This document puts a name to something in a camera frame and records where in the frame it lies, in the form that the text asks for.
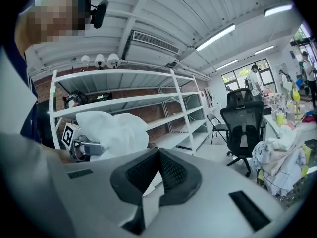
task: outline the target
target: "black rubber pad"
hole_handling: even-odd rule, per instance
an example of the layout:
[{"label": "black rubber pad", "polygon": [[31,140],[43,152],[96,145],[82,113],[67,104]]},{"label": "black rubber pad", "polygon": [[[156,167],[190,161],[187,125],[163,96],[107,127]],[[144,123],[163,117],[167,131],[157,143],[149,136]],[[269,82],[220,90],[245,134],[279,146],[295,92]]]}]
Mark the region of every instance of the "black rubber pad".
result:
[{"label": "black rubber pad", "polygon": [[248,220],[254,231],[257,231],[270,223],[270,220],[243,191],[230,193],[229,196],[238,206],[238,208],[240,209],[244,217]]}]

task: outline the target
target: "fluorescent light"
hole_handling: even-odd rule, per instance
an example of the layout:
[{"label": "fluorescent light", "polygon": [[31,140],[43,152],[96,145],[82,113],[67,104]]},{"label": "fluorescent light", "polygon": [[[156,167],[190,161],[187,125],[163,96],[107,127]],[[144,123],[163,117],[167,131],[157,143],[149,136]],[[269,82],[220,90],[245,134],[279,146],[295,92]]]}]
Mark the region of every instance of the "fluorescent light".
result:
[{"label": "fluorescent light", "polygon": [[274,7],[274,8],[265,10],[264,11],[264,16],[267,17],[267,16],[270,16],[270,15],[273,15],[273,14],[276,14],[276,13],[279,13],[279,12],[282,12],[282,11],[290,10],[292,7],[293,7],[292,4]]},{"label": "fluorescent light", "polygon": [[254,52],[254,54],[256,55],[256,54],[258,54],[258,53],[261,53],[261,52],[264,52],[264,51],[266,51],[266,50],[270,50],[270,49],[273,49],[273,48],[274,48],[274,45],[269,46],[269,47],[267,47],[267,48],[265,48],[265,49],[262,49],[262,50],[256,51],[256,52]]},{"label": "fluorescent light", "polygon": [[234,29],[236,29],[236,26],[234,24],[228,26],[227,28],[223,29],[216,35],[212,36],[210,39],[206,40],[204,43],[200,44],[198,47],[196,47],[196,50],[199,52],[200,50],[204,49],[211,43],[215,42],[216,40],[220,39],[222,36],[232,32]]},{"label": "fluorescent light", "polygon": [[238,59],[235,60],[235,61],[231,61],[230,63],[227,63],[227,64],[225,64],[225,65],[219,67],[217,70],[222,69],[222,68],[225,68],[225,67],[227,67],[227,66],[229,66],[229,65],[232,65],[233,63],[235,63],[235,62],[237,62],[237,61],[238,61]]}]

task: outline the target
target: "air vent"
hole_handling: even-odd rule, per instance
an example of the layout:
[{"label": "air vent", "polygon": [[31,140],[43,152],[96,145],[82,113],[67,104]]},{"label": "air vent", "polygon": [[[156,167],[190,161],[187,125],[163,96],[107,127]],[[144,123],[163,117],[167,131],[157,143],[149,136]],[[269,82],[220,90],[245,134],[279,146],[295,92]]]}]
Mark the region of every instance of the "air vent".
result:
[{"label": "air vent", "polygon": [[148,35],[145,33],[141,33],[141,32],[137,32],[137,31],[134,31],[132,40],[151,44],[151,45],[160,47],[162,49],[171,51],[175,54],[178,54],[178,51],[179,51],[178,47],[173,46],[172,44],[170,44],[166,41],[163,41],[163,40],[156,38],[154,36],[151,36],[151,35]]}]

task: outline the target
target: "gray plastic surface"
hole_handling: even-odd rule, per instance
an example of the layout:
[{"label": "gray plastic surface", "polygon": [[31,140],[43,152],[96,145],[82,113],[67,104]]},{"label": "gray plastic surface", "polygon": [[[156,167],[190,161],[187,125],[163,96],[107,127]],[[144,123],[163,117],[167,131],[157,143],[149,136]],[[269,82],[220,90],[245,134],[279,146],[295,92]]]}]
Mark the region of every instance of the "gray plastic surface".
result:
[{"label": "gray plastic surface", "polygon": [[[201,187],[182,205],[160,207],[147,229],[136,236],[120,227],[133,218],[136,206],[120,201],[109,178],[115,167],[147,150],[103,161],[63,165],[55,153],[41,151],[38,144],[20,135],[0,134],[0,137],[1,168],[12,195],[35,223],[57,237],[256,236],[228,195],[239,190],[244,191],[271,221],[283,212],[267,191],[231,168],[169,151],[200,170]],[[91,169],[93,173],[74,179],[67,175],[67,172],[82,169]]]}]

